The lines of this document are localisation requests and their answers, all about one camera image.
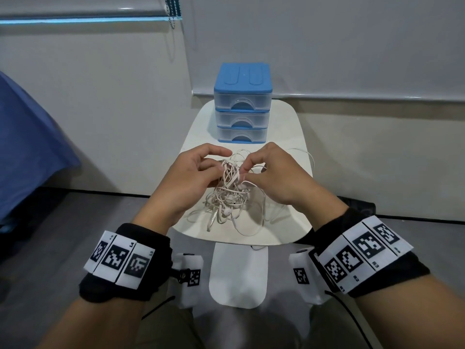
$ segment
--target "black cord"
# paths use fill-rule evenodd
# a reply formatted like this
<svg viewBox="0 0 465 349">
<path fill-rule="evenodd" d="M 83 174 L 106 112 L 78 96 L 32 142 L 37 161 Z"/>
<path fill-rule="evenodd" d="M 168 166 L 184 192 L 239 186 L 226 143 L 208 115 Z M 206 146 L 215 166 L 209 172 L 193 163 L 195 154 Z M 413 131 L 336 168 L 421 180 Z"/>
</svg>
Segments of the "black cord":
<svg viewBox="0 0 465 349">
<path fill-rule="evenodd" d="M 172 300 L 176 299 L 176 297 L 173 295 L 173 296 L 170 296 L 169 298 L 167 298 L 165 301 L 162 301 L 157 307 L 155 307 L 153 310 L 150 310 L 149 312 L 147 312 L 145 315 L 142 316 L 141 320 L 143 320 L 144 318 L 146 318 L 147 316 L 149 316 L 152 312 L 155 312 L 156 310 L 158 310 L 160 307 L 162 307 L 163 305 L 165 305 L 167 302 L 170 302 Z"/>
<path fill-rule="evenodd" d="M 336 300 L 346 309 L 346 311 L 349 313 L 349 315 L 352 317 L 353 321 L 354 321 L 355 324 L 357 325 L 358 330 L 360 331 L 360 333 L 361 333 L 362 336 L 363 336 L 363 339 L 364 339 L 365 342 L 366 342 L 366 345 L 368 345 L 368 347 L 369 347 L 370 349 L 373 349 L 372 345 L 370 344 L 370 341 L 368 340 L 368 338 L 366 337 L 365 333 L 363 332 L 363 329 L 360 327 L 358 321 L 355 319 L 355 316 L 354 316 L 353 313 L 349 310 L 349 308 L 347 307 L 347 305 L 344 304 L 344 302 L 343 302 L 341 299 L 339 299 L 337 296 L 335 296 L 332 292 L 325 290 L 325 294 L 328 294 L 328 295 L 332 296 L 334 299 L 336 299 Z"/>
</svg>

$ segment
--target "blue light strip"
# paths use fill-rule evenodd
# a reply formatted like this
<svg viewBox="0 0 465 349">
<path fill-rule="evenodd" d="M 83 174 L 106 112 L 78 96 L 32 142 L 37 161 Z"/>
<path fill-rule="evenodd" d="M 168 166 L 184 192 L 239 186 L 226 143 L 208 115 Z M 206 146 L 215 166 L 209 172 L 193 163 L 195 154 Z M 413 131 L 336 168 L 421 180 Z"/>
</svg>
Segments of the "blue light strip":
<svg viewBox="0 0 465 349">
<path fill-rule="evenodd" d="M 176 21 L 181 17 L 172 17 Z M 50 18 L 50 19 L 0 19 L 3 24 L 63 24 L 63 23 L 111 23 L 169 21 L 168 17 L 95 17 L 95 18 Z"/>
</svg>

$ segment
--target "person's leg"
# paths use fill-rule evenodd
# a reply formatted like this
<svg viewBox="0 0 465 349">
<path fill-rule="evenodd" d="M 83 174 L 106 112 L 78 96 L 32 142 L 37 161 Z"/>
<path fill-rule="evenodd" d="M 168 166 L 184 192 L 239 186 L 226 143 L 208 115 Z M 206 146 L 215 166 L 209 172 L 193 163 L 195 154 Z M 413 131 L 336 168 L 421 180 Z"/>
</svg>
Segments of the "person's leg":
<svg viewBox="0 0 465 349">
<path fill-rule="evenodd" d="M 152 296 L 144 314 L 166 299 L 167 283 Z M 194 325 L 192 312 L 167 303 L 140 323 L 134 349 L 205 349 Z"/>
<path fill-rule="evenodd" d="M 338 297 L 352 311 L 373 348 L 382 349 L 355 301 L 348 296 L 338 295 Z M 365 349 L 368 346 L 352 317 L 336 299 L 329 299 L 323 305 L 311 307 L 310 332 L 303 347 L 305 349 Z"/>
</svg>

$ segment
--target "wristband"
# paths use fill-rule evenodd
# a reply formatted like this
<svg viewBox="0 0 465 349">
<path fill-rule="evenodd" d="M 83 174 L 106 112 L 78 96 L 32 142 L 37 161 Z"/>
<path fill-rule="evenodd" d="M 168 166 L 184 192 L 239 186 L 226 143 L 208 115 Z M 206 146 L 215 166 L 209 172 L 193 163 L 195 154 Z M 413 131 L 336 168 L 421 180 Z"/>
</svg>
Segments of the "wristband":
<svg viewBox="0 0 465 349">
<path fill-rule="evenodd" d="M 377 217 L 352 208 L 322 226 L 313 240 L 318 262 L 352 297 L 430 273 L 408 242 Z"/>
<path fill-rule="evenodd" d="M 135 224 L 105 231 L 84 266 L 89 273 L 79 295 L 89 302 L 148 301 L 170 275 L 171 252 L 168 237 Z"/>
</svg>

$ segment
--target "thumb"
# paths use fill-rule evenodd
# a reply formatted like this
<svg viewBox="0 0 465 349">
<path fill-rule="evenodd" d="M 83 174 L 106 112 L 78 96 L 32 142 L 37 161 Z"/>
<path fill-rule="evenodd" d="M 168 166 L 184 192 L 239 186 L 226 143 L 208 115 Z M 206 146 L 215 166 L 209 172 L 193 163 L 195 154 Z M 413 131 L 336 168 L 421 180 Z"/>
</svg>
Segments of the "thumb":
<svg viewBox="0 0 465 349">
<path fill-rule="evenodd" d="M 224 167 L 210 167 L 206 170 L 200 171 L 201 177 L 206 185 L 214 180 L 218 180 L 220 177 L 223 176 Z"/>
<path fill-rule="evenodd" d="M 243 174 L 243 175 L 240 176 L 240 181 L 241 182 L 244 182 L 244 181 L 252 182 L 253 184 L 255 184 L 258 187 L 263 189 L 264 186 L 265 186 L 265 182 L 266 182 L 266 173 L 258 173 L 258 174 L 247 173 L 247 174 Z"/>
</svg>

